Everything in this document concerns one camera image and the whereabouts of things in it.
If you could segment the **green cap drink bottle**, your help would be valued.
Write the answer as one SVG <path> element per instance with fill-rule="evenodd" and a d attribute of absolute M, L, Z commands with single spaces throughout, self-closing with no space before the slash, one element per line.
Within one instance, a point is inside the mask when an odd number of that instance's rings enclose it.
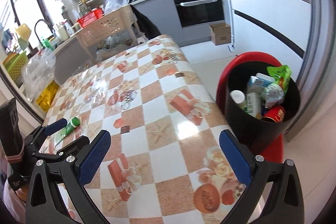
<path fill-rule="evenodd" d="M 72 133 L 80 125 L 80 119 L 73 117 L 68 124 L 58 131 L 54 136 L 54 146 L 56 147 L 65 137 Z"/>

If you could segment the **red paper cup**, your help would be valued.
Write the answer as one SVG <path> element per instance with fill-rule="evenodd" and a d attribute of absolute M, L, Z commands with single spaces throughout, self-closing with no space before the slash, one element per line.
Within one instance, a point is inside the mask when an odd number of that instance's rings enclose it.
<path fill-rule="evenodd" d="M 281 105 L 275 105 L 262 117 L 262 121 L 270 123 L 281 123 L 285 117 L 285 110 Z"/>

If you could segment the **white milk carton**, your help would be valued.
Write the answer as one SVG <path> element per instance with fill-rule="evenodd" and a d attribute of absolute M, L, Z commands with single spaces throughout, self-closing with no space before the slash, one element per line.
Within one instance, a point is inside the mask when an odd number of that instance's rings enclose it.
<path fill-rule="evenodd" d="M 246 95 L 247 113 L 257 119 L 261 119 L 261 98 L 257 93 Z"/>

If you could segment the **white cap green bottle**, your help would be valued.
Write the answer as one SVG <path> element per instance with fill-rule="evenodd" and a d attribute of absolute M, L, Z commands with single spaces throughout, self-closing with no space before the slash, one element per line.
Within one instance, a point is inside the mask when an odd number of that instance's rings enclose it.
<path fill-rule="evenodd" d="M 233 101 L 244 111 L 246 111 L 246 97 L 245 94 L 240 90 L 233 90 L 230 92 L 230 96 Z"/>

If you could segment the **green snack bag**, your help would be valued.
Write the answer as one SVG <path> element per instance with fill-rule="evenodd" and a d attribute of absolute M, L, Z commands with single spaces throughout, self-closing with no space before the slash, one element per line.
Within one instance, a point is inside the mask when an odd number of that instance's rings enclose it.
<path fill-rule="evenodd" d="M 278 84 L 284 91 L 284 94 L 286 94 L 291 79 L 290 67 L 288 67 L 288 65 L 282 65 L 279 67 L 267 67 L 266 70 L 269 76 L 274 78 L 274 82 Z"/>

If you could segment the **black trash bin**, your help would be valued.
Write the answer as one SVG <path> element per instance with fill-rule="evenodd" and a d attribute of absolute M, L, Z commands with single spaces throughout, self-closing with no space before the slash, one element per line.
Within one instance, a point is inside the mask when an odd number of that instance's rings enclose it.
<path fill-rule="evenodd" d="M 266 113 L 264 100 L 256 92 L 248 91 L 248 83 L 257 73 L 267 74 L 269 64 L 250 61 L 234 67 L 228 75 L 226 84 L 225 118 L 238 141 L 247 146 L 253 154 L 261 153 L 291 123 L 301 103 L 298 88 L 293 80 L 289 81 L 288 91 L 281 106 L 284 119 L 279 122 L 262 120 Z M 241 91 L 245 95 L 245 108 L 241 108 L 231 97 L 232 91 Z"/>

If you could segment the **black kitchen faucet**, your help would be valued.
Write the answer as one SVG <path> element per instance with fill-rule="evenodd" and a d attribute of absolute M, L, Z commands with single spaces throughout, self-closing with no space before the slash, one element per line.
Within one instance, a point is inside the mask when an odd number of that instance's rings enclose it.
<path fill-rule="evenodd" d="M 41 50 L 43 48 L 42 42 L 44 39 L 50 38 L 54 30 L 52 29 L 52 26 L 45 20 L 45 19 L 39 19 L 34 26 L 34 33 L 38 40 L 38 47 Z"/>

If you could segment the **gold foil bag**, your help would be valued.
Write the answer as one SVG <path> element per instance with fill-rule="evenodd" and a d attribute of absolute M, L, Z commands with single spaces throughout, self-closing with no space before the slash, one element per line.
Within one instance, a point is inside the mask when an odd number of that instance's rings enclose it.
<path fill-rule="evenodd" d="M 51 104 L 59 90 L 59 85 L 53 80 L 50 84 L 41 92 L 41 94 L 35 100 L 35 103 L 44 111 L 48 112 Z"/>

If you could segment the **clear plastic bag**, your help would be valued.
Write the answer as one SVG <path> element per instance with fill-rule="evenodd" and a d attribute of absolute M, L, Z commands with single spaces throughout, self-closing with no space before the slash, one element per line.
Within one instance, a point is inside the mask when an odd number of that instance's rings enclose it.
<path fill-rule="evenodd" d="M 22 69 L 22 81 L 29 102 L 37 99 L 55 75 L 56 56 L 49 49 L 40 50 Z"/>

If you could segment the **green plastic basket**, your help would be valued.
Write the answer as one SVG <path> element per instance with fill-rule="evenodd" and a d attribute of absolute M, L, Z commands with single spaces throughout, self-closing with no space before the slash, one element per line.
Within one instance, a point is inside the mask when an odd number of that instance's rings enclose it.
<path fill-rule="evenodd" d="M 22 53 L 11 53 L 3 62 L 7 73 L 16 85 L 22 82 L 22 69 L 28 62 L 26 51 Z"/>

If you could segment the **checkered floral tablecloth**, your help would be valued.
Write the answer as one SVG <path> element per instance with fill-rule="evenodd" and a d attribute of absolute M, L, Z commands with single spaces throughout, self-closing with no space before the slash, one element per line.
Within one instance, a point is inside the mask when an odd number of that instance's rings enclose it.
<path fill-rule="evenodd" d="M 220 223 L 244 191 L 219 147 L 228 124 L 167 35 L 66 80 L 45 124 L 74 117 L 74 132 L 41 151 L 109 132 L 86 190 L 110 223 Z"/>

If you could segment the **crumpled white tissue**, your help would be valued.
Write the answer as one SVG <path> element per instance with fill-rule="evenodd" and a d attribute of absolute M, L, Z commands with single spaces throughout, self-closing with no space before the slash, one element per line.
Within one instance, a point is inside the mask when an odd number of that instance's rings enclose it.
<path fill-rule="evenodd" d="M 265 87 L 265 89 L 261 93 L 261 97 L 265 102 L 266 109 L 270 109 L 275 104 L 278 104 L 280 101 L 282 101 L 284 95 L 285 95 L 284 91 L 276 83 L 269 84 L 267 87 Z"/>

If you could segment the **red plastic basket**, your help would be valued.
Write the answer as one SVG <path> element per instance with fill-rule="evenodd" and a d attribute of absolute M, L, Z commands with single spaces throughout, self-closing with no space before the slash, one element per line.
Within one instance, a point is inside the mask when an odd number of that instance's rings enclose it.
<path fill-rule="evenodd" d="M 104 15 L 104 12 L 101 8 L 94 9 L 88 14 L 79 18 L 76 22 L 81 26 L 81 28 L 84 28 L 88 26 L 89 24 L 95 22 L 96 20 L 102 18 L 103 15 Z"/>

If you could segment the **black hanging cloth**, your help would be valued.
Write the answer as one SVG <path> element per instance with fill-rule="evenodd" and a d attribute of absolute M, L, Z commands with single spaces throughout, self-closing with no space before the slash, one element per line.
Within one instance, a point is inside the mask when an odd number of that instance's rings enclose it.
<path fill-rule="evenodd" d="M 134 6 L 131 6 L 131 9 L 137 18 L 140 31 L 143 32 L 149 40 L 161 35 L 157 26 L 147 16 L 140 13 Z"/>

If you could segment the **cardboard box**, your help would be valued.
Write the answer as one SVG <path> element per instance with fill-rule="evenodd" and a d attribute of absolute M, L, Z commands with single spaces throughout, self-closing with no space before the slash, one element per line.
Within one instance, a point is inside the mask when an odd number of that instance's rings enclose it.
<path fill-rule="evenodd" d="M 210 24 L 211 41 L 216 45 L 224 45 L 231 43 L 231 26 L 227 23 Z"/>

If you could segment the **black built-in oven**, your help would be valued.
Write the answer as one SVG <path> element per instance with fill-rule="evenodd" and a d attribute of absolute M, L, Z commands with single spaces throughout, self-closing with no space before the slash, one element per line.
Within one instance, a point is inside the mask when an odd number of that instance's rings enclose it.
<path fill-rule="evenodd" d="M 183 28 L 224 20 L 222 0 L 174 0 Z"/>

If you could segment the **white refrigerator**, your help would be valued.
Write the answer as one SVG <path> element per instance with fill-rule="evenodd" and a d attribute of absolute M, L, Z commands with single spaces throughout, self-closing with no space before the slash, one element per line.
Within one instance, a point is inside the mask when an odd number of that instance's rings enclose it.
<path fill-rule="evenodd" d="M 288 65 L 296 80 L 311 24 L 310 0 L 230 0 L 236 54 L 265 52 Z"/>

